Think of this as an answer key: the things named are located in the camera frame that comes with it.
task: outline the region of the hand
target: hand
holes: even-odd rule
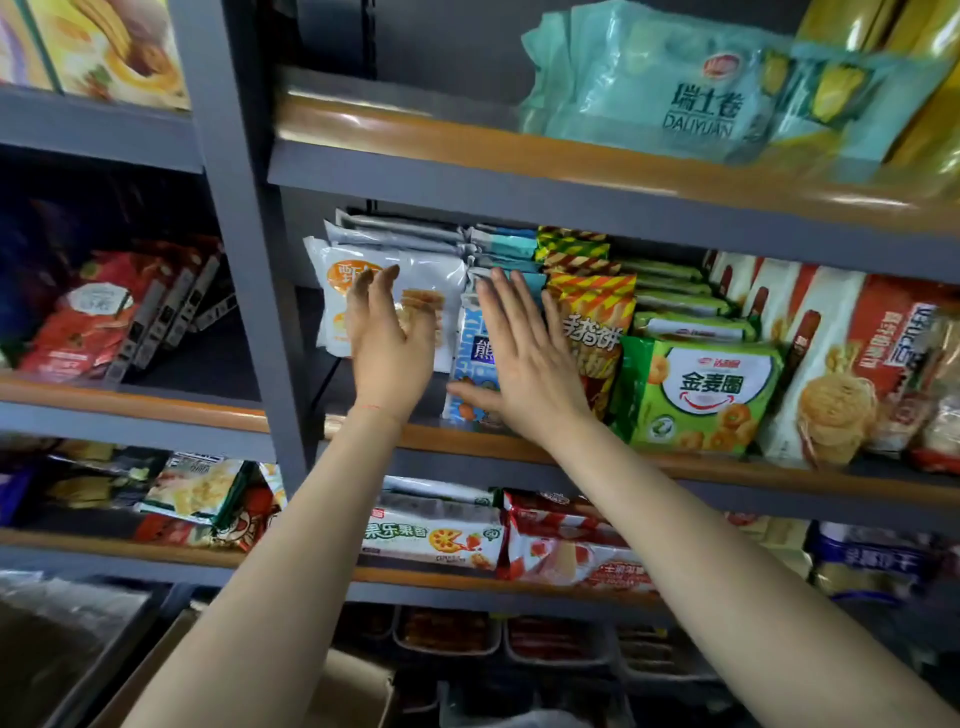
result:
[[[560,311],[543,291],[547,326],[518,271],[511,279],[494,269],[493,285],[477,281],[477,295],[490,333],[500,391],[450,382],[450,394],[488,412],[499,412],[515,432],[550,452],[561,448],[571,426],[597,424],[564,338]]]
[[[366,270],[347,294],[347,336],[353,357],[354,406],[379,409],[403,424],[410,419],[433,373],[437,317],[412,311],[404,334],[396,317],[394,280],[399,267],[373,276]]]

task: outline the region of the shelf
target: shelf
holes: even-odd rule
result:
[[[403,428],[390,474],[481,488],[577,493],[537,446],[441,421],[446,380],[446,375],[434,374]],[[351,362],[343,359],[317,405],[327,441],[336,435],[353,399]],[[960,482],[892,460],[858,459],[833,473],[708,455],[649,453],[646,458],[719,510],[960,535]]]
[[[238,551],[0,528],[0,568],[106,575],[220,587],[243,563]],[[361,557],[347,601],[473,609],[578,619],[670,624],[653,595],[614,594],[501,581],[492,574]]]
[[[239,312],[116,390],[0,374],[0,429],[273,462]]]
[[[0,144],[202,173],[189,113],[0,85]]]
[[[960,206],[510,131],[516,110],[288,71],[274,184],[960,282]]]

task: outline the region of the left hand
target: left hand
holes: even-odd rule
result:
[[[347,294],[347,336],[353,357],[355,406],[379,409],[406,423],[433,373],[437,317],[412,312],[404,334],[394,306],[399,267],[364,271]]]

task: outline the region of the red and white package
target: red and white package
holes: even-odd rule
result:
[[[612,530],[612,526],[596,506],[583,496],[504,491],[503,507],[523,521],[591,530]]]
[[[518,519],[510,514],[507,578],[541,584],[652,592],[647,570],[617,533]]]
[[[162,291],[160,281],[169,274],[165,261],[154,255],[94,251],[19,370],[51,381],[103,376],[141,306],[157,286]]]

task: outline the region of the white label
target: white label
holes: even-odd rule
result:
[[[87,283],[70,291],[67,300],[71,308],[91,316],[115,316],[133,305],[130,291],[113,283]]]
[[[701,339],[716,339],[718,341],[743,341],[742,328],[715,327],[705,324],[669,321],[667,319],[650,319],[647,323],[647,332],[695,336]]]
[[[674,349],[666,357],[663,394],[691,415],[713,415],[735,402],[749,402],[770,377],[769,356]]]

